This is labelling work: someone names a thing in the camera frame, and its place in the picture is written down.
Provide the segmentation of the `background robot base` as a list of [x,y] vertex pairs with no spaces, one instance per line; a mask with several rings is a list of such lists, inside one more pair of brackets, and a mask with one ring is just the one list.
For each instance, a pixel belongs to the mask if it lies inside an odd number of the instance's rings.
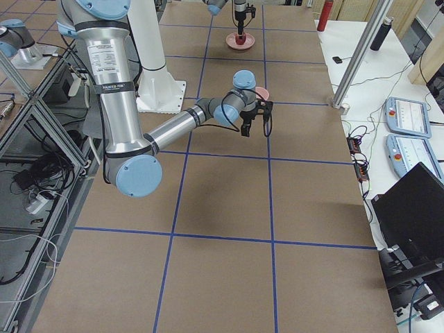
[[7,19],[1,22],[1,52],[9,58],[16,69],[43,70],[50,56],[44,56],[50,46],[38,44],[24,22]]

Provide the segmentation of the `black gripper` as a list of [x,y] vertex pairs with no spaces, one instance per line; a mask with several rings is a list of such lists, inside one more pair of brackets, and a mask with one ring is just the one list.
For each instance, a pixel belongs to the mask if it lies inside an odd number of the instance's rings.
[[242,118],[241,135],[243,137],[250,136],[250,129],[252,122],[258,116],[262,116],[263,121],[263,134],[265,137],[270,137],[273,130],[273,102],[265,101],[263,99],[257,100],[257,105],[251,111],[240,112]]
[[253,4],[249,4],[246,0],[234,0],[232,8],[234,9],[234,19],[237,21],[237,35],[243,37],[244,21],[247,18],[247,14],[250,14],[251,18],[254,19],[256,7]]

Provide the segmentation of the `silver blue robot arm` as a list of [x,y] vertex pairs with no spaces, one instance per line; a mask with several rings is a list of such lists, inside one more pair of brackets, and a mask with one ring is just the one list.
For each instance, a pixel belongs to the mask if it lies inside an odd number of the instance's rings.
[[221,98],[199,99],[182,109],[185,83],[168,72],[152,1],[59,1],[58,29],[84,41],[94,90],[102,107],[103,177],[124,195],[151,194],[160,184],[156,156],[178,138],[214,119],[220,127],[248,136],[263,118],[271,134],[273,104],[255,90],[251,71],[238,71]]
[[[228,3],[226,0],[207,0],[203,1],[203,3],[207,6],[207,10],[210,12],[212,16],[217,16],[223,7]],[[246,32],[244,31],[245,27],[249,24],[246,24],[247,15],[250,14],[250,19],[255,18],[256,7],[253,4],[249,4],[246,0],[233,0],[232,3],[232,20],[234,25],[237,28],[237,32],[235,33],[235,37],[240,41],[240,43],[244,43],[246,40]]]

